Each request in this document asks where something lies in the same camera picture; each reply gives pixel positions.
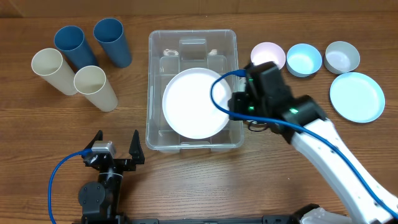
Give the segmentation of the grey bowl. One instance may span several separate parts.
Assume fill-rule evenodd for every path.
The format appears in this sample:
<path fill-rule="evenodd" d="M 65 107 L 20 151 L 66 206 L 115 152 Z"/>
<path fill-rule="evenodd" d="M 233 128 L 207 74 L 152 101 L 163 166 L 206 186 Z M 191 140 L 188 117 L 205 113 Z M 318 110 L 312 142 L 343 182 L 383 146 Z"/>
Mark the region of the grey bowl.
<path fill-rule="evenodd" d="M 332 42 L 325 50 L 324 65 L 328 71 L 336 75 L 355 70 L 360 61 L 357 48 L 348 42 Z"/>

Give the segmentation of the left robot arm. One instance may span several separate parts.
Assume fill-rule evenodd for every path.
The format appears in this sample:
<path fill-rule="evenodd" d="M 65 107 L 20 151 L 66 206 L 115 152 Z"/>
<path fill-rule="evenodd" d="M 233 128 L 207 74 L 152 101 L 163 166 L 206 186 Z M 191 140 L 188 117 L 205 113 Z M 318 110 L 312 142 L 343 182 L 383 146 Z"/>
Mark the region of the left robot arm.
<path fill-rule="evenodd" d="M 123 173 L 135 171 L 138 164 L 145 163 L 139 132 L 134 131 L 129 147 L 130 158 L 118 159 L 115 154 L 113 142 L 104 141 L 101 130 L 85 147 L 83 162 L 99 174 L 97 181 L 86 183 L 78 193 L 82 223 L 131 223 L 125 213 L 118 211 L 118 205 Z"/>

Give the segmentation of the pink bowl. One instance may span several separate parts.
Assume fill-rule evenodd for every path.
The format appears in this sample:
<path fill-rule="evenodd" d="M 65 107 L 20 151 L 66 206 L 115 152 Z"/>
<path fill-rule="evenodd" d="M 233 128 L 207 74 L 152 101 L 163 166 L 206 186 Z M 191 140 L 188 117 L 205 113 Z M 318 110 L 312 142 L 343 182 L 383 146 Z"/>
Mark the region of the pink bowl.
<path fill-rule="evenodd" d="M 281 70 L 286 63 L 286 56 L 284 50 L 279 45 L 273 42 L 261 42 L 251 51 L 251 62 L 254 65 L 274 62 L 279 70 Z"/>

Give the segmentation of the light blue plate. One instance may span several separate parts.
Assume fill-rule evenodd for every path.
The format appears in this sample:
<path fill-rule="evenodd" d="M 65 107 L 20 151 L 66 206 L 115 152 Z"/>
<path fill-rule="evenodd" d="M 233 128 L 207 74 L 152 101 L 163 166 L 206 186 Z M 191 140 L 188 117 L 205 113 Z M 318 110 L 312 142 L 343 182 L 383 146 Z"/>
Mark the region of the light blue plate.
<path fill-rule="evenodd" d="M 330 101 L 335 111 L 354 123 L 370 123 L 382 115 L 386 99 L 379 84 L 358 72 L 337 76 L 330 87 Z"/>

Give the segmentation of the light blue bowl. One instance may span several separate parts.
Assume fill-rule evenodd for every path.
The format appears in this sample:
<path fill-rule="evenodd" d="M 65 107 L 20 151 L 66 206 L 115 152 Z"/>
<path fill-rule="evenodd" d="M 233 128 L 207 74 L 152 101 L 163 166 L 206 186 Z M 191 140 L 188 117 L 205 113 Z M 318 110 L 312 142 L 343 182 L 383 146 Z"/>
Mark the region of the light blue bowl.
<path fill-rule="evenodd" d="M 309 77 L 317 73 L 322 64 L 321 53 L 310 44 L 296 44 L 286 55 L 287 70 L 295 77 Z"/>

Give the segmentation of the white plate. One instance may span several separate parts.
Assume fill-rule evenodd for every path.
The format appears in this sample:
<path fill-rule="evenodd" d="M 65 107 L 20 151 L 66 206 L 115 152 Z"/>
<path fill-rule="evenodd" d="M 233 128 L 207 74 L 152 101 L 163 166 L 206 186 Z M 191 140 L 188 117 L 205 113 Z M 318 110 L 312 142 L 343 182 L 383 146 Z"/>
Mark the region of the white plate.
<path fill-rule="evenodd" d="M 228 109 L 231 88 L 221 75 L 207 68 L 189 68 L 180 72 L 166 86 L 162 110 L 168 125 L 190 139 L 205 139 L 219 133 L 229 122 L 226 113 L 213 104 Z"/>

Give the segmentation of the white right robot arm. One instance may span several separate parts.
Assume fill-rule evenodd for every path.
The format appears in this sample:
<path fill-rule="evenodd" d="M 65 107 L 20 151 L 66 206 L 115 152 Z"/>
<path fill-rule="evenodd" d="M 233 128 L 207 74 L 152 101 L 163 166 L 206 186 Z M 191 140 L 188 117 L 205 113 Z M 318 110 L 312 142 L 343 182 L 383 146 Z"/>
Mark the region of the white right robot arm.
<path fill-rule="evenodd" d="M 312 97 L 294 97 L 274 62 L 249 63 L 237 74 L 246 84 L 228 102 L 231 119 L 265 123 L 282 135 L 317 168 L 353 223 L 397 223 L 397 197 L 354 157 Z"/>

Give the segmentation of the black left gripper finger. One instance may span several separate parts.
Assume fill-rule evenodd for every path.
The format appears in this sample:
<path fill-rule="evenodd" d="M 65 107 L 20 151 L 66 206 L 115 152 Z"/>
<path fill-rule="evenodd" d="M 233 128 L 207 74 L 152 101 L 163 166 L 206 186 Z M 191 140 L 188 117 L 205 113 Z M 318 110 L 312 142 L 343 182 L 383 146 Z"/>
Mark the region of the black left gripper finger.
<path fill-rule="evenodd" d="M 134 131 L 131 145 L 129 147 L 129 154 L 131 155 L 132 161 L 135 164 L 144 164 L 145 163 L 145 157 L 144 157 L 144 153 L 143 153 L 141 143 L 139 140 L 138 130 Z"/>
<path fill-rule="evenodd" d="M 102 132 L 102 130 L 99 130 L 96 133 L 95 137 L 85 147 L 85 149 L 91 149 L 96 141 L 102 141 L 102 140 L 103 140 L 103 132 Z"/>

